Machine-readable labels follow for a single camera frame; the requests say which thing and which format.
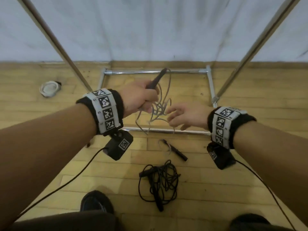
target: cable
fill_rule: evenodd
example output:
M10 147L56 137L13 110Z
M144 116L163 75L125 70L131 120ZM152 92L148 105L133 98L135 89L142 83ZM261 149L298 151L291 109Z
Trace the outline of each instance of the cable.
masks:
M166 116L165 110L166 110L166 107L167 107L169 102L170 102L170 106L171 106L171 99L169 98L166 101L166 98L167 98L169 90L170 90L170 85L171 85L171 70L170 69L168 69L168 70L169 70L169 83L168 83L167 92L166 92L164 99L163 99L162 89L161 89L160 84L158 83L158 88L159 88L159 91L160 91L160 100L158 102L155 102L154 104L152 104L152 115L151 115L151 118L148 122L148 124L149 124L148 132L150 131L150 128L151 128L151 122L153 122L155 120L163 120L165 122L168 122L167 120L160 118L160 116ZM141 115L141 112L142 111L139 112L139 114L138 114L138 116L135 120L135 123L146 135L148 135L147 132L144 131L144 129L141 128L141 126L138 124L138 119Z
M32 204L30 207L28 207L26 210L24 210L22 213L20 213L17 218L14 220L14 222L16 220L18 220L21 216L23 216L26 212L28 212L31 208L33 208L34 206L36 206L37 204L39 204L40 202L42 202L45 198L48 198L50 195L56 193L58 190L61 190L63 187L67 186L69 183L71 183L72 181L74 181L80 174L82 174L82 172L89 166L89 164L93 161L93 159L96 157L96 155L98 153L100 153L102 150L107 149L107 147L103 147L102 149L98 150L98 152L95 153L95 155L90 159L90 161L87 163L87 165L80 171L80 173L78 173L75 177L73 177L71 180L69 180L67 183L65 183L64 185L60 186L58 189L54 190L53 192L49 193L48 195L45 195L43 198L41 198L39 201L35 202L34 204Z
M279 202L277 201L274 193L271 191L271 189L265 184L265 182L251 169L249 168L247 165L245 165L244 163L235 160L237 163L240 163L241 165L243 165L244 167L246 167L250 172L252 172L263 184L264 186L269 190L269 192L271 193L272 197L274 198L276 204L278 205L278 207L280 208L281 212L283 213L283 215L286 217L286 219L288 220L289 224L291 225L292 229L294 229L294 231L296 231L296 229L294 228L293 224L291 223L290 219L288 218L287 214L283 211L282 207L280 206Z
M148 164L146 167L144 167L143 171L140 174L144 173L145 171L150 171L150 173L148 173L147 175L152 178L150 193L154 195L152 188L155 188L163 205L168 204L169 202L176 199L176 189L179 183L179 176L181 175L177 173L175 166L171 163L171 160L167 160L165 164L160 167ZM138 192L140 198L146 202L155 202L155 200L147 200L142 197L140 193L141 178L142 177L140 177L138 184ZM165 199L164 191L167 192L168 190L173 190L173 194L170 199Z

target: shoe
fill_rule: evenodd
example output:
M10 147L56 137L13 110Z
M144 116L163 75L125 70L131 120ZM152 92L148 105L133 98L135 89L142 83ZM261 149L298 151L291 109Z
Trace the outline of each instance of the shoe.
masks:
M114 214L113 205L109 198L98 190L86 194L80 205L80 211L102 210L103 212Z
M238 223L260 223L270 225L270 222L266 218L253 213L239 215L231 221L230 226Z

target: black jump rope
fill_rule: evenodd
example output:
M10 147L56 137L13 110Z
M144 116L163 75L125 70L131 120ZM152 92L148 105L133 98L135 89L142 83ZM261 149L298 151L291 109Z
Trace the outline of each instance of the black jump rope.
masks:
M155 89L157 86L158 82L160 79L164 76L164 74L167 72L167 68L164 68L159 75L149 84L146 86L147 89ZM184 161L187 161L187 157L181 153L179 150L177 150L174 146L171 144L167 143L166 140L162 140L163 143L168 145L170 147L170 151L175 152L179 157L181 157ZM87 163L87 165L71 180L69 180L67 183L64 185L60 186L58 189L54 190L53 192L47 194L31 206L29 206L27 209L25 209L23 212L21 212L17 218L15 219L18 220L21 216L23 216L26 212L28 212L30 209L32 209L34 206L42 202L44 199L48 198L50 195L56 193L57 191L61 190L63 187L67 186L69 183L71 183L73 180L75 180L80 174L83 173L83 171L89 166L89 164L93 161L93 159L97 156L98 153L100 153L102 150L108 150L108 147L103 147L102 149L98 150L95 155L90 159L90 161ZM247 168L250 172L252 172L263 184L264 186L268 189L272 197L274 198L277 206L291 225L291 227L296 231L295 227L293 226L292 222L286 215L286 213L283 211L282 207L280 206L279 202L277 201L275 195L271 191L271 189L266 185L266 183L247 165L244 163L236 160L231 152L220 146L217 143L211 142L207 146L207 151L209 152L210 156L212 157L214 163L216 166L220 169L223 170L227 167L230 167L234 165L236 162L243 165L245 168ZM163 211L164 210L164 205L170 203L171 201L175 200L177 197L177 186L179 184L179 177L181 175L177 173L175 166L171 163L171 160L167 160L163 166L153 166L151 164L148 164L147 166L144 167L143 171L139 173L139 184L138 184L138 192L139 196L142 200L146 202L155 202L158 210ZM154 196L154 200L147 200L142 197L140 193L140 182L142 177L148 177L148 181L150 183L150 193ZM172 196L170 198L165 198L164 192L167 192L168 190L172 190Z

